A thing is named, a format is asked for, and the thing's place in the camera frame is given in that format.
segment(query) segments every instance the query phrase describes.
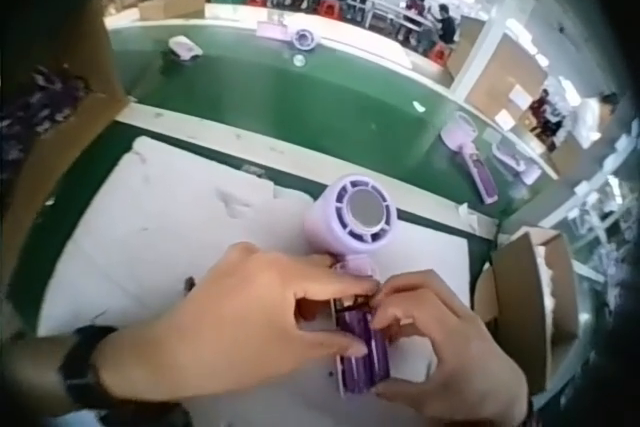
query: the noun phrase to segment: cardboard box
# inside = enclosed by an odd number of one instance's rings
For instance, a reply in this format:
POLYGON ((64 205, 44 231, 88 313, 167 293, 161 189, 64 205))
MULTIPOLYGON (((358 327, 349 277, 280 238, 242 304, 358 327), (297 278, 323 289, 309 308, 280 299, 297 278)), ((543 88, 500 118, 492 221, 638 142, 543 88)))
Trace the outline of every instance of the cardboard box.
MULTIPOLYGON (((94 93, 82 101, 71 119, 35 142, 22 166, 2 219, 1 289, 6 287, 31 225, 57 182, 129 103, 115 71, 102 14, 101 1, 92 0, 70 19, 53 51, 34 54, 32 67, 44 65, 55 70, 66 64, 74 74, 87 79, 94 93)), ((19 79, 6 82, 8 85, 19 79)))
POLYGON ((493 255, 476 286, 474 310, 489 324, 500 347, 524 371, 531 395, 546 390, 578 337, 578 304, 569 247, 562 233, 521 229, 493 255), (553 331, 547 333, 535 246, 546 247, 555 299, 553 331))
POLYGON ((140 20, 204 19, 206 0, 147 0, 138 5, 140 20))
MULTIPOLYGON (((455 78, 478 41, 485 22, 462 16, 456 48, 447 60, 447 68, 455 78)), ((503 34, 486 67, 473 85, 465 101, 487 117, 494 119, 505 110, 517 122, 524 110, 510 100, 509 94, 519 86, 532 98, 540 95, 547 72, 522 45, 503 34)))

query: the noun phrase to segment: hand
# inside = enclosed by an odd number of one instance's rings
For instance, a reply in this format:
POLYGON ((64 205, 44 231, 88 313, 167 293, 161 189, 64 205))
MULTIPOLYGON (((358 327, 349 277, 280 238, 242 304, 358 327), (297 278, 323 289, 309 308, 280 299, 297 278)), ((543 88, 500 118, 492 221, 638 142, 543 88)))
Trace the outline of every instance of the hand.
POLYGON ((484 324, 433 271, 391 277, 372 299, 372 327, 391 340, 431 340, 438 366, 425 382, 390 379, 375 392, 440 421, 513 427, 527 414, 527 382, 484 324))
POLYGON ((377 290, 332 264, 232 246, 173 310, 103 341, 94 359, 102 384, 121 398, 177 400, 252 387, 321 357, 364 355, 355 337, 296 324, 301 307, 308 318, 317 301, 377 290))

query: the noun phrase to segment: white sheet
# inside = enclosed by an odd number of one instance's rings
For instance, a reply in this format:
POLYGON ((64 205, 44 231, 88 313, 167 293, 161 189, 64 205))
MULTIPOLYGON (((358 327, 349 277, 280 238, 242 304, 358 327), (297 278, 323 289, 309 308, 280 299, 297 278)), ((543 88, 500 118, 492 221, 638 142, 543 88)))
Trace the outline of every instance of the white sheet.
MULTIPOLYGON (((98 323, 123 325, 162 312, 181 298, 187 276, 203 276, 233 242, 308 253, 302 219, 311 203, 300 192, 138 138, 67 243, 38 333, 68 332, 96 316, 98 323)), ((400 222, 373 260, 381 280, 433 268, 468 305, 467 257, 464 239, 400 222)), ((405 339, 390 356, 392 374, 412 380, 435 365, 426 339, 405 339)), ((422 425, 412 412, 373 397, 340 399, 333 368, 327 360, 275 384, 187 405, 202 427, 422 425)))

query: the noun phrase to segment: open cardboard box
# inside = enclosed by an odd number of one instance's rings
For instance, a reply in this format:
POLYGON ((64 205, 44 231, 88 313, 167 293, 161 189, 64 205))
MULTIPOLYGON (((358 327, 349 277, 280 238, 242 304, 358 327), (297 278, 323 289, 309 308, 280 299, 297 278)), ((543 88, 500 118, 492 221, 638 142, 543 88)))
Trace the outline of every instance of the open cardboard box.
POLYGON ((204 19, 206 0, 147 0, 138 4, 140 20, 204 19))
POLYGON ((546 390, 576 341, 579 328, 573 264, 562 233, 524 228, 498 248, 493 265, 478 280, 474 310, 524 371, 530 394, 546 390), (545 262, 553 272, 551 337, 547 334, 537 245, 546 247, 545 262))
MULTIPOLYGON (((89 82, 93 93, 82 101, 71 119, 35 142, 14 183, 13 194, 2 219, 2 293, 31 226, 57 182, 80 153, 129 103, 115 71, 100 0, 92 0, 70 19, 52 51, 35 52, 33 56, 31 67, 43 65, 56 70, 67 65, 71 72, 89 82)), ((14 83, 19 85, 27 75, 29 72, 11 72, 3 79, 3 89, 11 88, 14 83)))

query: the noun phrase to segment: white shirt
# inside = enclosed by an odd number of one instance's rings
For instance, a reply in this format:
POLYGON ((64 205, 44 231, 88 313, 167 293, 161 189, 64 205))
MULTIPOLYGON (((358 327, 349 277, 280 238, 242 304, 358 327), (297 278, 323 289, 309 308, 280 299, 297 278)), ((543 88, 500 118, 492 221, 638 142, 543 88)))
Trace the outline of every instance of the white shirt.
POLYGON ((560 144, 571 132, 583 149, 588 148, 600 127, 600 102, 598 99, 583 99, 577 107, 569 112, 558 131, 555 141, 560 144))

